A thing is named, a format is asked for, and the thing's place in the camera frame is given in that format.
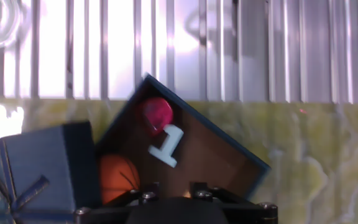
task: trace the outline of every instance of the screw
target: screw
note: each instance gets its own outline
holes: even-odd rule
[[[199,190],[196,192],[196,196],[203,198],[203,197],[210,197],[210,196],[212,196],[212,194],[211,194],[211,192],[208,192],[206,190]]]
[[[264,209],[276,209],[277,206],[273,203],[270,203],[270,202],[262,202],[262,203],[259,203],[258,205],[262,206],[262,208]]]
[[[144,199],[150,199],[150,198],[154,198],[155,197],[155,193],[153,192],[145,192],[142,195],[142,198]]]
[[[78,209],[75,213],[77,213],[77,215],[84,215],[85,213],[89,212],[91,209],[87,208],[87,207],[82,207],[80,209]]]

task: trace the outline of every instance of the gift box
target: gift box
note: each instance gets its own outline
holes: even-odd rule
[[[140,184],[160,183],[161,197],[184,196],[207,182],[249,198],[270,167],[148,75],[96,144],[136,167]]]
[[[0,223],[73,223],[100,205],[89,122],[0,139]]]

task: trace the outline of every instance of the white number 1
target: white number 1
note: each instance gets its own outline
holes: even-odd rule
[[[178,146],[178,143],[183,136],[183,131],[176,127],[175,125],[168,124],[164,127],[164,131],[168,135],[160,149],[150,146],[149,153],[155,156],[157,159],[160,159],[162,162],[175,168],[177,161],[172,157],[172,154],[175,148]]]

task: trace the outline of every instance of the corrugated metal wall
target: corrugated metal wall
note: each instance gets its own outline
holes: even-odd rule
[[[358,103],[358,0],[22,0],[0,97]]]

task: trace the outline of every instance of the ribbon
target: ribbon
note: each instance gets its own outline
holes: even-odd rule
[[[5,183],[0,178],[0,200],[7,204],[8,224],[16,224],[15,215],[18,214],[25,204],[31,201],[49,185],[48,179],[41,175],[30,187],[20,196],[16,196],[15,185],[12,178],[11,165],[7,155],[6,144],[0,141],[0,155]]]

